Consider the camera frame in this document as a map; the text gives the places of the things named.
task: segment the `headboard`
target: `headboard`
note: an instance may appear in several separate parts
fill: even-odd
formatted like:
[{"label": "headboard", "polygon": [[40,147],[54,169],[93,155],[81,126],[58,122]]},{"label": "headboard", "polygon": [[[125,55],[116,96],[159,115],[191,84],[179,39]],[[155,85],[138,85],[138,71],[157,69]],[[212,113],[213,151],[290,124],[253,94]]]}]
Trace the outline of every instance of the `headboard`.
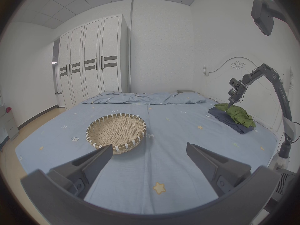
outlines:
[{"label": "headboard", "polygon": [[[256,67],[263,64],[258,58],[247,53],[230,54],[220,64],[215,67],[203,67],[205,80],[205,96],[220,103],[228,103],[228,92],[232,88],[229,84],[231,78],[242,79],[243,75],[251,73]],[[278,71],[283,81],[283,73]],[[245,92],[242,103],[235,105],[243,107],[253,119],[274,132],[278,138],[278,133],[282,133],[282,111],[279,100],[272,84],[261,77],[253,82]]]}]

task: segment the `wardrobe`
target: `wardrobe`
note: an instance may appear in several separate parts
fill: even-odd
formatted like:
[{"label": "wardrobe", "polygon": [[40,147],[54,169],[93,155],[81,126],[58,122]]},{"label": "wardrobe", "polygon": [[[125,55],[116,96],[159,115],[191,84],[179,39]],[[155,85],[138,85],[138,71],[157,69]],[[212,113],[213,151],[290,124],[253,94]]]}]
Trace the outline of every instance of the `wardrobe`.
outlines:
[{"label": "wardrobe", "polygon": [[66,109],[102,92],[127,92],[127,25],[122,14],[60,37],[58,63]]}]

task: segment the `mattress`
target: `mattress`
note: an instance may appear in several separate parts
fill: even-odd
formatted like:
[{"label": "mattress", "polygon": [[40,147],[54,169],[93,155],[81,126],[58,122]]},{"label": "mattress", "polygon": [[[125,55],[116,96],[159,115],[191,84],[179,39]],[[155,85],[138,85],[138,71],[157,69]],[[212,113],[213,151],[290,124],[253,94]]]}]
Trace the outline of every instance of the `mattress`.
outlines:
[{"label": "mattress", "polygon": [[187,142],[249,164],[267,165],[277,138],[257,124],[239,134],[207,111],[216,102],[197,93],[102,93],[50,120],[16,148],[27,173],[49,169],[95,150],[85,140],[88,125],[112,113],[139,115],[147,134],[129,152],[113,155],[85,201],[118,212],[162,214],[198,207],[217,198],[186,154]]}]

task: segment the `star print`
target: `star print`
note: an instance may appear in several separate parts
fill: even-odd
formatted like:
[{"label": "star print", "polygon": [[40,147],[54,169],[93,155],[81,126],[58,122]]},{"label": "star print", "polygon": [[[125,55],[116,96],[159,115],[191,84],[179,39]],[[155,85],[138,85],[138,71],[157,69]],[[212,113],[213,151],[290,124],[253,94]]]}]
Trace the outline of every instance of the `star print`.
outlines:
[{"label": "star print", "polygon": [[156,182],[156,185],[153,187],[153,189],[156,191],[156,193],[158,195],[160,195],[161,193],[164,193],[165,190],[165,185],[162,183],[160,184],[159,182]]}]

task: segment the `folded clothes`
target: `folded clothes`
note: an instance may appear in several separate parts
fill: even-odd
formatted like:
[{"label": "folded clothes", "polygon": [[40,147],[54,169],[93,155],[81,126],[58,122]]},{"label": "folded clothes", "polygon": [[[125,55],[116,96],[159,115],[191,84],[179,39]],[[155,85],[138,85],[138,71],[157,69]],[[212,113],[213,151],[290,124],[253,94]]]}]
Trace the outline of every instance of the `folded clothes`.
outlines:
[{"label": "folded clothes", "polygon": [[231,107],[228,108],[228,103],[215,104],[215,107],[221,111],[226,111],[235,123],[242,124],[247,128],[250,126],[256,126],[252,116],[249,115],[242,107],[231,105]]},{"label": "folded clothes", "polygon": [[244,125],[235,123],[234,120],[225,112],[222,110],[219,110],[216,107],[211,108],[208,113],[215,116],[216,119],[219,121],[225,123],[226,125],[230,126],[234,130],[236,130],[240,134],[245,134],[247,132],[250,132],[253,130],[252,126],[245,127]]}]

